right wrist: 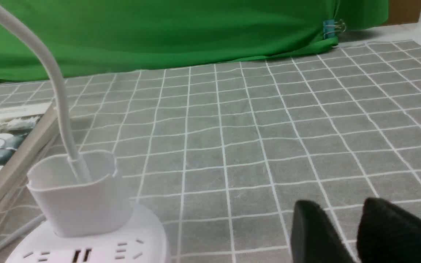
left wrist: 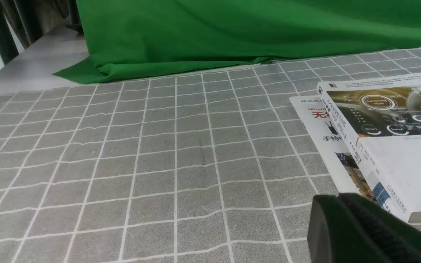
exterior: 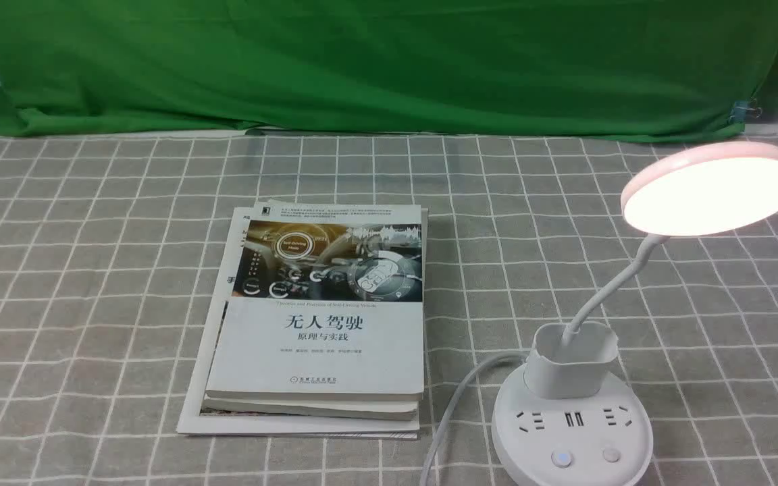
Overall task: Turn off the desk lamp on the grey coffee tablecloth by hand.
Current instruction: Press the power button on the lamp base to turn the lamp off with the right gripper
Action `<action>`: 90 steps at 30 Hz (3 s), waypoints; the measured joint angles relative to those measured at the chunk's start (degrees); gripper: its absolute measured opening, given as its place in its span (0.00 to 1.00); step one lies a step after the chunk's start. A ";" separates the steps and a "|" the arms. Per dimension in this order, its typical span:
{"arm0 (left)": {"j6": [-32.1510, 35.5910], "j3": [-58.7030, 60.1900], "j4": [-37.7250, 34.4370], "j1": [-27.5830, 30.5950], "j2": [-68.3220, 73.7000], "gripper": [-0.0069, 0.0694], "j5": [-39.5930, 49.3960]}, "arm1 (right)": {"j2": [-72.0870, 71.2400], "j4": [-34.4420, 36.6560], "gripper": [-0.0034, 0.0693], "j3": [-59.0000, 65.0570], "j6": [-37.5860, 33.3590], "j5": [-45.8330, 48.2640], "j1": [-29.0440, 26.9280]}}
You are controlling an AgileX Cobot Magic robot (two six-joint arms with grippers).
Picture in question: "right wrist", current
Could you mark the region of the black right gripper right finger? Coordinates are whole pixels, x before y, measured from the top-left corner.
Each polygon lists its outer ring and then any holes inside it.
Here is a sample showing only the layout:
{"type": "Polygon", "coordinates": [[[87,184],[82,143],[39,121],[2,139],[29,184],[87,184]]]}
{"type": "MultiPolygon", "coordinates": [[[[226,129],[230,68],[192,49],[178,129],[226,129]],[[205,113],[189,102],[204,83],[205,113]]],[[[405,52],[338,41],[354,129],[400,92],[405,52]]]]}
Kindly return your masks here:
{"type": "Polygon", "coordinates": [[[362,263],[421,263],[421,219],[385,199],[367,198],[356,249],[362,263]]]}

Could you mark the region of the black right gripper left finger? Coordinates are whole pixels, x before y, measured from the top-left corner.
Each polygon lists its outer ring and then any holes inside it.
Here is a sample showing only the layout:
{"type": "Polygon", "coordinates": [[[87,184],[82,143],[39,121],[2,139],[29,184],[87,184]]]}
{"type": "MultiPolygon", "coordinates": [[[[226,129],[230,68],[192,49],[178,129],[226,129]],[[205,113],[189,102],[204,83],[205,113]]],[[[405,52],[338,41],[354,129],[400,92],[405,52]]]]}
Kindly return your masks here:
{"type": "Polygon", "coordinates": [[[291,227],[294,263],[353,263],[326,212],[314,201],[298,200],[291,227]]]}

